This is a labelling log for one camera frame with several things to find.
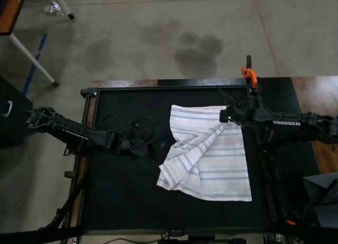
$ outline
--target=striped towel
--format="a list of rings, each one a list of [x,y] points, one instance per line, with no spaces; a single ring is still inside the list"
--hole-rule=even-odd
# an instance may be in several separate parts
[[[159,166],[157,186],[209,201],[251,201],[241,127],[220,123],[221,109],[172,106],[177,143]]]

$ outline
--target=blue tape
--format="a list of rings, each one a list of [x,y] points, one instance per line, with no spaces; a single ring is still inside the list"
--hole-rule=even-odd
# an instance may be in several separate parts
[[[35,59],[36,59],[36,60],[39,60],[40,55],[41,55],[41,53],[37,54],[36,57],[35,57]],[[30,87],[30,84],[31,84],[32,79],[33,79],[33,75],[34,75],[34,72],[35,72],[35,68],[36,68],[35,65],[32,64],[31,69],[30,69],[30,73],[28,73],[28,77],[27,77],[27,79],[26,79],[25,86],[24,86],[24,88],[23,88],[23,90],[22,90],[22,94],[23,94],[24,96],[27,95],[28,88]]]
[[[44,46],[44,43],[46,42],[46,39],[47,39],[47,33],[44,33],[42,35],[42,39],[41,39],[39,48],[37,49],[38,51],[41,51],[43,49],[43,46]]]
[[[37,55],[35,56],[35,59],[36,59],[36,60],[39,60],[39,58],[40,58],[41,51],[42,51],[43,46],[44,46],[44,44],[45,44],[45,42],[46,42],[46,39],[47,39],[47,33],[43,33],[42,38],[41,38],[41,41],[40,41],[40,45],[39,45],[39,48],[38,48],[38,51],[40,51],[40,53],[37,54]],[[24,96],[27,95],[28,88],[30,87],[30,84],[31,84],[32,79],[33,79],[33,75],[34,75],[34,72],[35,72],[35,68],[36,68],[35,65],[32,64],[31,69],[30,69],[30,72],[28,73],[28,77],[27,77],[27,79],[26,79],[25,86],[24,86],[24,88],[23,88],[23,90],[22,90],[22,94],[23,94]]]

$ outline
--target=drawer handle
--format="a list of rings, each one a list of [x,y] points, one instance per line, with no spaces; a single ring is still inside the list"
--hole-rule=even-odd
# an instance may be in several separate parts
[[[7,113],[3,113],[4,107],[5,107],[6,104],[9,104],[10,106],[9,106],[9,108],[8,108]],[[3,116],[3,117],[9,116],[10,113],[11,113],[11,110],[12,110],[12,106],[13,106],[13,102],[12,102],[11,100],[5,102],[5,103],[2,105],[2,108],[1,108],[1,116]]]

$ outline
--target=wooden table edge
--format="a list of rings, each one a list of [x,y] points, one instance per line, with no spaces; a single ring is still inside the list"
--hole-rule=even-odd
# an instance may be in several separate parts
[[[0,16],[0,36],[12,34],[17,18],[20,15],[20,11],[22,9],[24,1],[25,0],[20,0],[19,2],[16,3],[15,0],[7,1],[6,7],[4,8],[2,15]],[[13,4],[13,2],[15,5],[17,5],[15,12],[11,11],[10,7],[10,5]]]

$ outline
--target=orange part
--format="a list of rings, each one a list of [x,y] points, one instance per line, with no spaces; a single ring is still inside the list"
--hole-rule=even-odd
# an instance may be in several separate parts
[[[252,88],[257,87],[257,76],[256,73],[253,69],[247,68],[246,70],[244,67],[241,68],[241,72],[246,79],[251,79],[252,80]]]
[[[287,222],[288,224],[292,225],[292,226],[295,226],[295,225],[296,225],[296,223],[295,223],[294,221],[291,221],[291,220],[287,220],[286,222]]]

